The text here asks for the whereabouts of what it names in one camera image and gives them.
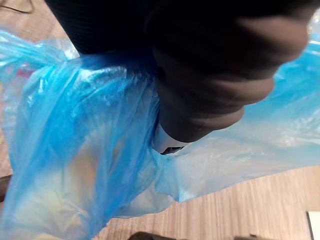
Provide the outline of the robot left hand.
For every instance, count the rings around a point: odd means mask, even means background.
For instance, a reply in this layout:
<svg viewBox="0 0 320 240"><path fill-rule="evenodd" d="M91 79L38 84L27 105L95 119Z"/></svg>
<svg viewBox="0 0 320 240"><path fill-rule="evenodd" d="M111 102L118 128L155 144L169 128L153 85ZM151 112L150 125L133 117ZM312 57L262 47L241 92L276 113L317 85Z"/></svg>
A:
<svg viewBox="0 0 320 240"><path fill-rule="evenodd" d="M238 122L306 47L317 0L48 0L80 54L152 53L153 147L182 149Z"/></svg>

